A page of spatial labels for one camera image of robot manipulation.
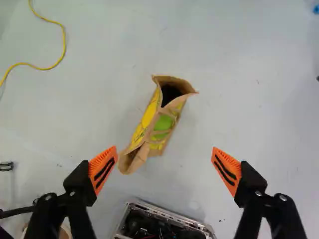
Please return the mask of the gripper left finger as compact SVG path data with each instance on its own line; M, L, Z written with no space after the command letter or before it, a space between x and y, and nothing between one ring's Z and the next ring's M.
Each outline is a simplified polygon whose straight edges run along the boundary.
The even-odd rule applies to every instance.
M83 160L64 179L64 194L48 193L37 199L24 238L57 239L65 218L74 239L96 238L87 207L96 202L117 161L115 146Z

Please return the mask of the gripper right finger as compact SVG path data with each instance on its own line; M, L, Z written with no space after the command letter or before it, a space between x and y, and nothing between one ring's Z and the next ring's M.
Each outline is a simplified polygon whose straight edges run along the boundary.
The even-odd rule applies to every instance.
M236 239L256 239L262 219L266 219L273 239L307 238L294 200L285 194L270 196L268 183L247 161L238 161L214 147L211 162L241 209Z

